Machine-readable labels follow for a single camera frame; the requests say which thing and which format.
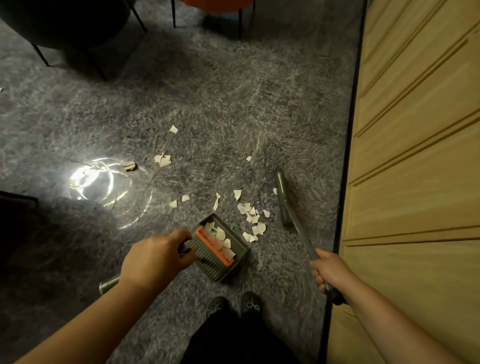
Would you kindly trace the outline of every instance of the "orange chair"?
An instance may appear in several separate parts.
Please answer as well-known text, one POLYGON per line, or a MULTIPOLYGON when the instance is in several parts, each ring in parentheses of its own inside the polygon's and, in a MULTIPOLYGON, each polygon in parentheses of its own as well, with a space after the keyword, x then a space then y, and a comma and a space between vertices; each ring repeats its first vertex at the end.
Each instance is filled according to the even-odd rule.
MULTIPOLYGON (((208 14, 226 14, 229 12, 239 12, 239 38, 241 39, 243 31, 243 9, 253 4, 255 12, 255 0, 180 0, 185 4, 203 10, 208 14)), ((173 27, 176 28, 175 22, 175 0, 172 2, 173 27)))

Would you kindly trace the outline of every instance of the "hand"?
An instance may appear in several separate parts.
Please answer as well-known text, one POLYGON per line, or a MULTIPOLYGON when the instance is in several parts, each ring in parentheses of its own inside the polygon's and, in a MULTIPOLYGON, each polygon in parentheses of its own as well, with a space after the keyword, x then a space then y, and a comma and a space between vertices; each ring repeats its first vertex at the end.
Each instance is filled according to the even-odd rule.
POLYGON ((325 282, 330 283, 343 294, 361 283, 360 278, 337 254, 321 249, 315 249, 315 251, 320 259, 311 262, 312 276, 323 293, 325 293, 325 282))
POLYGON ((195 260, 196 248, 179 256, 178 248, 192 236, 175 230, 167 236, 154 236, 135 243, 123 261, 120 284, 132 283, 158 296, 177 274, 195 260))

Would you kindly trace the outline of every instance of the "person's left hand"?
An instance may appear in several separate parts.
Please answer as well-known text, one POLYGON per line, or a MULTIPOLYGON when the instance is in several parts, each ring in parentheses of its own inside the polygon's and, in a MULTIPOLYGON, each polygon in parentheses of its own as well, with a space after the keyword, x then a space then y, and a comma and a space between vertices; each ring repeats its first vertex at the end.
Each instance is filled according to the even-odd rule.
POLYGON ((192 236, 175 230, 167 236, 154 236, 135 243, 123 260, 120 284, 132 283, 158 296, 177 274, 195 260, 196 248, 179 256, 178 248, 192 236))

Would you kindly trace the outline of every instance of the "shoe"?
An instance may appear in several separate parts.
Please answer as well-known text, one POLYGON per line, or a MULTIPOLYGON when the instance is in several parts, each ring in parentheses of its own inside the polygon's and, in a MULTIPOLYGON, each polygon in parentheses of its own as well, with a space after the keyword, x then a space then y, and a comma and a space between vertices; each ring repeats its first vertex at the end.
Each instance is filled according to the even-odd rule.
POLYGON ((263 304, 261 298, 253 292, 245 292, 240 300, 240 312, 244 313, 255 311, 262 314, 263 304))
POLYGON ((207 306, 207 311, 205 313, 206 318, 209 318, 214 313, 220 312, 221 310, 228 310, 229 304, 228 300, 225 297, 218 296, 210 301, 207 306))

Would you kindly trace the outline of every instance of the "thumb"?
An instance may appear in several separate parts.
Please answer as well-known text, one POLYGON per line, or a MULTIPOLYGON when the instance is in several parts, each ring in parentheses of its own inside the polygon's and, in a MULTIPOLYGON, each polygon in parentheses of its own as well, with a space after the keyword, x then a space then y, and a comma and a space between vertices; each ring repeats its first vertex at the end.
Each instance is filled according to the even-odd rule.
POLYGON ((328 258, 330 256, 330 252, 326 252, 325 250, 322 250, 322 249, 315 249, 315 251, 317 252, 317 255, 320 259, 325 259, 325 258, 328 258))
POLYGON ((197 252, 198 246, 194 247, 187 254, 184 254, 180 257, 180 268, 184 270, 192 265, 195 261, 195 253, 197 252))

